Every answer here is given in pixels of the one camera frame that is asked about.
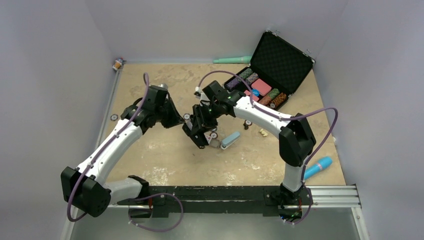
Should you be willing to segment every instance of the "teal cylindrical object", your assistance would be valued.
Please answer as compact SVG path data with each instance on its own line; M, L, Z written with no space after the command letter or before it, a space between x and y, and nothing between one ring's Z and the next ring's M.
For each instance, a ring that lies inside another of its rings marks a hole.
M213 60L214 64L248 64L251 62L252 56L228 57Z
M305 170L305 174L304 174L303 179L306 180L306 179L312 177L313 175L315 175L315 174L321 172L322 170L328 168L332 163L333 163L333 160L329 156L325 156L325 157L321 158L320 160L318 160L317 163L308 167Z

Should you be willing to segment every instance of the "white poker chip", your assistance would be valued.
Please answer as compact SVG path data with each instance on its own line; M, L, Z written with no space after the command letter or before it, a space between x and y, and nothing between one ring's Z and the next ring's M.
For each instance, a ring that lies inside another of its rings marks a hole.
M211 132L209 136L210 136L211 138L213 138L213 139L216 139L216 138L218 138L218 133L216 133L216 132Z
M116 121L116 120L118 120L118 114L112 114L112 116L110 116L110 120L112 120L112 121Z

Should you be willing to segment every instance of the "table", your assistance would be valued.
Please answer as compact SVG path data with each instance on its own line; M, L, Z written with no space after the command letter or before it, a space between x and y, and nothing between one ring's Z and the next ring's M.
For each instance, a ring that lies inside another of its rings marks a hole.
M126 64L114 91L108 110L121 115L123 110L145 89L143 73L147 72L151 85L165 83L179 113L192 113L199 100L193 95L199 80L213 70L237 73L245 64ZM231 76L225 73L210 75L203 87L217 80L224 83ZM323 107L313 71L280 112L306 114ZM318 143L329 129L324 113L308 118ZM244 130L243 120L231 116L218 119L218 136L239 131L241 137L226 150L206 147L198 149L183 132L181 126L165 129L158 123L137 140L111 171L107 181L117 181L129 175L146 179L150 185L161 186L253 186L279 185L284 178L285 163L279 155L278 140L271 134L263 137L256 125ZM108 120L109 134L116 122ZM306 181L307 185L345 185L342 169L333 138L330 137L309 163L312 165L324 156L333 164Z

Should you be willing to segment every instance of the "blue round object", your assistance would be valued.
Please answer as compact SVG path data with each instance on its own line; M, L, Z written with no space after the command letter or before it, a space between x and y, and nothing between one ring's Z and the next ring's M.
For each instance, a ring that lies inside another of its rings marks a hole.
M255 95L256 97L259 96L259 91L256 89L252 89L253 95Z

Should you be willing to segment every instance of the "cable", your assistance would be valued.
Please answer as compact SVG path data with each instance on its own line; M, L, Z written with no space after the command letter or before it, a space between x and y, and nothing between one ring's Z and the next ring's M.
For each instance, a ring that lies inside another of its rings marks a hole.
M72 202L74 201L75 193L77 192L78 186L81 184L81 181L83 180L84 176L88 173L88 171L90 170L90 168L94 165L94 163L96 162L97 158L99 158L99 156L105 151L105 149L117 138L117 136L119 136L130 125L130 123L133 122L134 118L140 113L140 111L142 109L142 106L143 106L143 103L145 102L145 99L146 99L146 96L147 96L147 92L149 90L149 75L147 74L147 72L145 72L143 74L143 79L144 79L144 82L146 84L146 88L144 90L144 96L141 99L140 105L137 107L137 110L132 115L132 117L128 120L128 122L121 129L118 130L118 132L116 133L116 135L113 135L111 138L109 138L109 140L107 140L107 142L93 156L92 160L87 165L87 167L84 169L84 171L81 173L81 175L79 176L78 180L76 180L76 183L75 183L75 185L72 188L72 191L71 191L70 196L69 196L69 200L67 202L66 215L67 215L67 219L69 221L76 222L76 221L82 219L87 214L86 212L84 212L83 214L81 214L77 218L73 218L72 217L72 214L71 214L71 206L72 206Z
M163 233L163 232L167 232L167 231L170 231L170 230L176 228L181 223L181 221L183 220L184 210L183 210L183 203L181 203L181 201L176 196L174 196L173 194L166 193L166 192L164 192L164 193L157 193L157 194L153 194L153 195L150 195L150 196L147 196L147 197L134 199L134 201L137 201L137 202L144 201L144 200L147 200L147 199L152 199L152 198L155 198L155 197L159 197L161 195L166 195L166 196L173 197L176 200L176 202L179 204L179 207L181 209L181 214L180 214L180 217L179 217L178 221L174 225L172 225L172 226L170 226L168 228L164 228L164 229L155 229L155 228L150 228L150 227L147 227L147 226L139 225L138 223L136 223L136 222L133 221L133 219L131 218L131 215L130 215L130 211L129 210L128 210L128 218L129 218L129 223L128 224L131 223L131 224L133 224L136 227L139 227L141 229L148 230L148 231L151 231L151 232L156 232L156 233Z
M282 117L280 115L277 115L277 114L274 114L272 112L269 112L266 109L263 109L260 106L258 106L260 104L258 104L258 103L256 103L256 102L253 101L253 91L250 88L250 86L247 84L247 82L242 77L240 77L239 75L237 75L237 74L235 74L233 72L225 71L225 70L211 71L208 74L206 74L204 77L202 77L202 79L200 80L200 82L198 84L198 87L200 88L202 82L205 80L205 78L207 76L209 76L211 74L214 74L214 73L230 74L230 75L233 75L234 77L238 78L247 87L247 89L250 92L250 104L252 104L252 106L254 108L256 108L257 110L261 111L262 113L268 114L269 116L274 117L274 118L278 119L279 121L296 121L296 120L300 120L300 119L305 119L307 117L310 117L312 115L318 114L318 113L323 112L323 111L326 111L326 110L333 110L334 111L334 119L333 119L333 121L331 123L330 128L328 129L327 134L324 136L324 138L322 139L322 141L318 144L318 146L315 148L315 150L309 155L309 157L303 163L302 174L301 174L301 176L302 176L301 177L301 181L302 181L302 187L304 187L306 189L306 191L308 192L308 194L309 194L309 198L310 198L309 207L307 208L306 213L300 218L300 220L297 221L297 222L292 222L292 224L293 225L296 225L296 224L302 222L308 216L308 214L309 214L309 212L311 210L311 207L312 207L312 203L313 203L311 189L309 189L309 188L307 188L305 186L305 170L306 170L306 166L311 161L312 157L320 150L320 148L324 145L324 143L329 138L330 134L332 133L332 131L334 129L334 126L336 125L337 118L339 117L339 111L335 107L324 107L324 108L315 110L313 112L304 114L302 116L294 116L294 117L290 117L290 118L285 118L285 117Z

